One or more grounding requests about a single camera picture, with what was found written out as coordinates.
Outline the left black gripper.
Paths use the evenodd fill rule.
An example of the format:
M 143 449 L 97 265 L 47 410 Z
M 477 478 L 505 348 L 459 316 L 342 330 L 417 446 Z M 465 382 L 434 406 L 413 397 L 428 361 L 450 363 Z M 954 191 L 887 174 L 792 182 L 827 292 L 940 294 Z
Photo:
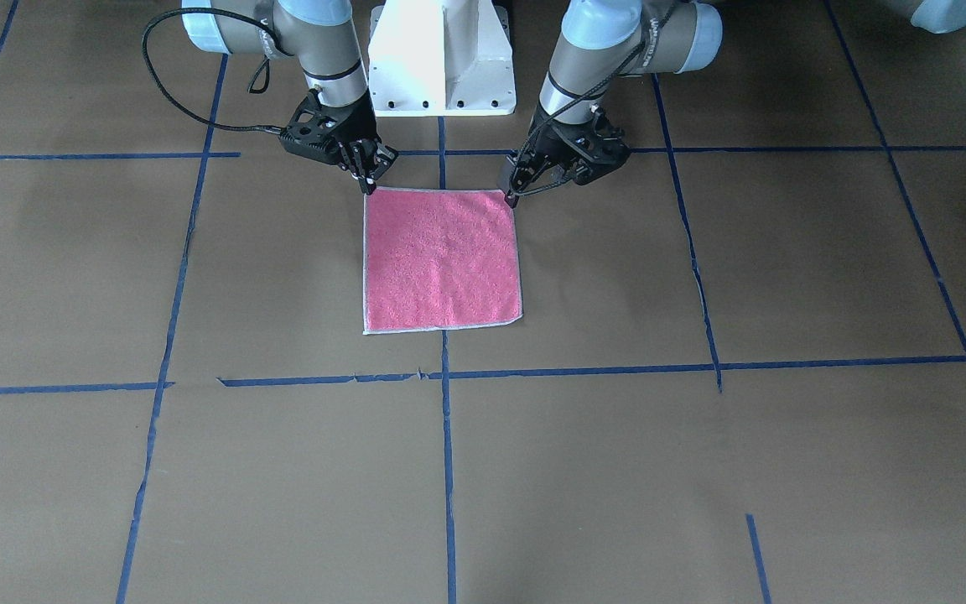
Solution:
M 606 176 L 631 156 L 624 130 L 605 108 L 588 108 L 587 122 L 568 125 L 536 107 L 525 143 L 508 154 L 498 184 L 506 205 L 516 209 L 521 195 L 534 195 L 574 183 L 585 186 Z

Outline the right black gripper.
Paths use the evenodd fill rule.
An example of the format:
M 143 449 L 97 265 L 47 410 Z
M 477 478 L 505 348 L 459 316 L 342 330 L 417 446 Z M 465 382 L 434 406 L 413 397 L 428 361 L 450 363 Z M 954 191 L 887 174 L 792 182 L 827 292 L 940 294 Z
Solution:
M 384 144 L 371 96 L 364 93 L 348 106 L 326 106 L 318 89 L 310 89 L 290 122 L 279 134 L 285 152 L 334 165 L 361 179 L 363 195 L 372 195 L 380 179 L 395 164 L 398 151 Z

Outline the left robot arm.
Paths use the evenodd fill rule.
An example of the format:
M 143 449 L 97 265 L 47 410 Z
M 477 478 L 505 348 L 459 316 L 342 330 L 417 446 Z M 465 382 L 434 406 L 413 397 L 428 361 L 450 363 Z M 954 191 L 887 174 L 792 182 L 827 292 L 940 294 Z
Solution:
M 631 150 L 603 100 L 621 77 L 699 71 L 717 56 L 720 11 L 698 1 L 572 1 L 553 49 L 526 140 L 506 157 L 502 194 L 585 186 L 615 172 Z

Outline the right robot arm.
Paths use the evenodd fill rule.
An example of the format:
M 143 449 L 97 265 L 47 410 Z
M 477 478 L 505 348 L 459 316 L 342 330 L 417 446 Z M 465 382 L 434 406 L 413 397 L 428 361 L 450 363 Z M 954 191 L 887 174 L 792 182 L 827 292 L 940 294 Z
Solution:
M 183 25 L 198 49 L 294 59 L 308 91 L 276 135 L 285 152 L 349 173 L 364 195 L 398 157 L 378 134 L 371 89 L 349 1 L 184 1 Z

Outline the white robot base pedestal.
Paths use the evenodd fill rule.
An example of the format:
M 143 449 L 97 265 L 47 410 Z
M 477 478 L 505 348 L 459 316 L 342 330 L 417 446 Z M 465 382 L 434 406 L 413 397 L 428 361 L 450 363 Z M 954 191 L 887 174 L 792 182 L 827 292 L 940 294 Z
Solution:
M 379 118 L 515 112 L 510 14 L 501 1 L 386 1 L 371 10 L 367 53 Z

